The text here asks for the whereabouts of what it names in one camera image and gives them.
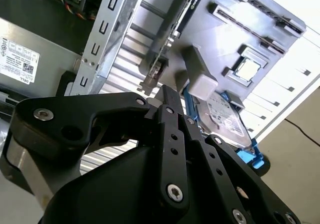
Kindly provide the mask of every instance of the rectangular slot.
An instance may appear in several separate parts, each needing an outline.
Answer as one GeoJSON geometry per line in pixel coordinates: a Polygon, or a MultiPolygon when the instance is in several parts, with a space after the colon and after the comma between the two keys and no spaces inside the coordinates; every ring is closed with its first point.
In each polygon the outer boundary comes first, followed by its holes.
{"type": "Polygon", "coordinates": [[[109,1],[109,5],[108,5],[108,9],[114,11],[116,5],[117,5],[118,0],[110,0],[109,1]]]}
{"type": "Polygon", "coordinates": [[[99,29],[99,32],[102,33],[102,34],[105,34],[107,28],[108,28],[108,25],[109,23],[106,23],[105,25],[105,21],[103,20],[101,25],[100,25],[100,29],[99,29]]]}
{"type": "Polygon", "coordinates": [[[300,29],[296,26],[294,26],[292,23],[290,23],[286,18],[279,16],[275,12],[273,12],[271,9],[268,7],[264,6],[261,2],[258,0],[248,0],[248,2],[253,5],[255,8],[266,14],[267,16],[271,17],[274,19],[277,23],[277,25],[282,26],[282,27],[288,27],[289,29],[292,29],[293,32],[297,33],[299,36],[301,36],[305,30],[300,29]]]}
{"type": "Polygon", "coordinates": [[[114,31],[117,32],[118,29],[119,29],[119,27],[120,27],[120,22],[117,21],[117,22],[116,22],[116,25],[114,26],[114,31]]]}
{"type": "Polygon", "coordinates": [[[84,79],[84,78],[85,78],[85,77],[82,77],[81,82],[80,82],[80,85],[81,85],[82,87],[85,87],[86,84],[87,84],[87,81],[88,81],[87,78],[86,78],[86,79],[84,79]]]}
{"type": "Polygon", "coordinates": [[[224,10],[222,10],[219,5],[213,3],[212,7],[209,9],[209,12],[211,14],[213,14],[214,16],[218,17],[219,19],[221,19],[222,21],[225,22],[227,20],[228,22],[231,22],[232,24],[236,25],[237,27],[249,32],[250,34],[252,34],[256,38],[258,38],[261,42],[261,45],[264,46],[265,48],[267,48],[268,50],[270,50],[271,52],[273,52],[275,54],[280,54],[280,55],[284,55],[286,53],[286,51],[284,49],[280,48],[279,45],[276,45],[276,44],[278,44],[277,42],[275,42],[274,40],[271,40],[268,37],[262,37],[259,34],[257,34],[256,32],[252,31],[251,29],[249,29],[248,27],[246,27],[245,25],[243,25],[242,23],[237,21],[235,18],[230,16],[230,14],[228,14],[224,10]]]}
{"type": "Polygon", "coordinates": [[[96,47],[96,43],[94,43],[94,45],[92,47],[92,50],[91,50],[91,54],[96,56],[98,54],[98,52],[99,52],[99,49],[100,49],[100,45],[97,45],[97,47],[96,47]]]}

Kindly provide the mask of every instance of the floor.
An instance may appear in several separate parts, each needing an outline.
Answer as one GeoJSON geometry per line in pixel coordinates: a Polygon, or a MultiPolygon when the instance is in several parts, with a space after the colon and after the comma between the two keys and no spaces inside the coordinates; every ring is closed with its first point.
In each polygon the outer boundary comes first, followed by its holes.
{"type": "MultiPolygon", "coordinates": [[[[287,119],[299,125],[320,143],[320,89],[317,89],[287,119]]],[[[263,181],[306,224],[320,224],[320,147],[287,121],[281,122],[260,149],[270,159],[271,169],[263,181]]]]}

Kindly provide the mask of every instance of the silver screw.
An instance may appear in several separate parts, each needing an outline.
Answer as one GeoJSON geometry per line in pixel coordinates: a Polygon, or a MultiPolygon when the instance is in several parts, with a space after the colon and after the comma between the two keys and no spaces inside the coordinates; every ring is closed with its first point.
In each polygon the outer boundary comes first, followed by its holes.
{"type": "Polygon", "coordinates": [[[137,98],[136,101],[140,105],[144,105],[145,104],[145,102],[142,99],[137,98]]]}
{"type": "Polygon", "coordinates": [[[246,218],[239,210],[234,209],[232,214],[238,224],[247,224],[246,218]]]}
{"type": "Polygon", "coordinates": [[[219,138],[214,138],[215,139],[215,141],[217,142],[217,143],[219,143],[219,144],[221,144],[222,142],[221,142],[221,140],[219,139],[219,138]]]}
{"type": "Polygon", "coordinates": [[[288,213],[286,213],[285,216],[286,216],[286,218],[289,220],[290,223],[296,224],[296,222],[294,221],[294,219],[293,219],[288,213]]]}
{"type": "Polygon", "coordinates": [[[168,196],[177,203],[181,202],[184,197],[181,189],[174,184],[168,185],[166,191],[168,196]]]}
{"type": "Polygon", "coordinates": [[[187,120],[190,124],[195,124],[194,120],[192,120],[191,118],[187,118],[187,120]]]}
{"type": "Polygon", "coordinates": [[[38,108],[33,112],[33,116],[41,121],[49,121],[54,118],[54,113],[45,108],[38,108]]]}
{"type": "Polygon", "coordinates": [[[166,110],[169,112],[169,113],[174,113],[174,111],[170,108],[166,108],[166,110]]]}

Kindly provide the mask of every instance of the screw hole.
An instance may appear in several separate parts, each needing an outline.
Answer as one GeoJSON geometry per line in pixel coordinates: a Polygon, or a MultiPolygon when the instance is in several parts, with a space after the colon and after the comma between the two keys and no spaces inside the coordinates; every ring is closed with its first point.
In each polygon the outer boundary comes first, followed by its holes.
{"type": "Polygon", "coordinates": [[[223,175],[223,173],[222,173],[222,171],[220,170],[220,169],[216,169],[216,172],[220,175],[220,176],[222,176],[223,175]]]}
{"type": "Polygon", "coordinates": [[[173,140],[178,140],[178,137],[175,134],[171,134],[173,140]]]}
{"type": "Polygon", "coordinates": [[[167,112],[174,113],[174,111],[171,108],[166,108],[167,112]]]}
{"type": "Polygon", "coordinates": [[[61,134],[70,141],[77,141],[83,137],[82,131],[75,126],[64,126],[61,129],[61,134]]]}
{"type": "Polygon", "coordinates": [[[177,151],[176,149],[174,149],[174,148],[171,148],[171,152],[172,152],[172,154],[174,154],[174,155],[178,155],[178,151],[177,151]]]}
{"type": "Polygon", "coordinates": [[[145,105],[145,104],[146,104],[146,103],[145,103],[142,99],[140,99],[140,98],[137,98],[136,101],[137,101],[137,103],[140,104],[140,105],[145,105]]]}

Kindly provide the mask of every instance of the barcode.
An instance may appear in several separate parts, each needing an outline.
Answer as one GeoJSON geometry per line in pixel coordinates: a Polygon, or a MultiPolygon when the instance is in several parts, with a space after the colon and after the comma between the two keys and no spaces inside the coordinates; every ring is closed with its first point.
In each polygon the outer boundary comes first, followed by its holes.
{"type": "Polygon", "coordinates": [[[29,64],[27,64],[27,63],[24,63],[23,64],[23,67],[22,67],[22,70],[24,71],[24,72],[27,72],[27,73],[29,73],[29,74],[32,74],[34,71],[34,67],[33,66],[31,66],[31,65],[29,65],[29,64]]]}

